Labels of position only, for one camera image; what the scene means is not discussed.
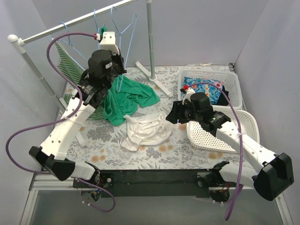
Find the white tank top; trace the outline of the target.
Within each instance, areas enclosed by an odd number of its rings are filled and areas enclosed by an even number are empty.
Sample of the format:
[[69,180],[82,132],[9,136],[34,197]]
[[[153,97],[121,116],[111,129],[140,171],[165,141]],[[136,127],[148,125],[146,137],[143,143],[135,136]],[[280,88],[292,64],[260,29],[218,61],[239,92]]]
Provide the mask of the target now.
[[174,125],[166,119],[166,113],[157,112],[140,117],[125,115],[127,122],[127,138],[120,147],[123,150],[136,152],[143,146],[156,146],[166,141],[173,131]]

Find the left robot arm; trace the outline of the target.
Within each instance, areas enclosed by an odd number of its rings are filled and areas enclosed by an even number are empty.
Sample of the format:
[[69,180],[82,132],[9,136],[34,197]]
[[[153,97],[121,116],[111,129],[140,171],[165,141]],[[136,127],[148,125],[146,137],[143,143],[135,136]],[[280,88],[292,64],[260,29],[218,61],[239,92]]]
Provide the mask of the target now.
[[29,155],[46,171],[64,181],[80,178],[88,187],[100,182],[100,170],[87,162],[67,159],[68,148],[84,122],[94,113],[107,96],[114,79],[126,73],[120,53],[97,50],[88,60],[77,89],[62,115],[63,122],[55,126],[49,136],[38,146],[31,147]]

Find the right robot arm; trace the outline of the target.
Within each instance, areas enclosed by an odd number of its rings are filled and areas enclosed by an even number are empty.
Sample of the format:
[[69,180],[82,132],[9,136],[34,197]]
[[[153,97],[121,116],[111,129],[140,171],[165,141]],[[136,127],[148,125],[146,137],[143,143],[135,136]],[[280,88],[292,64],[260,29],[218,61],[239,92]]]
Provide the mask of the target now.
[[268,201],[273,201],[294,183],[292,160],[287,154],[276,154],[239,132],[227,115],[213,110],[203,93],[190,94],[183,101],[174,101],[166,120],[172,124],[198,122],[204,131],[228,144],[252,166],[252,169],[239,172],[228,161],[222,161],[203,177],[203,182],[217,186],[236,182],[254,188]]

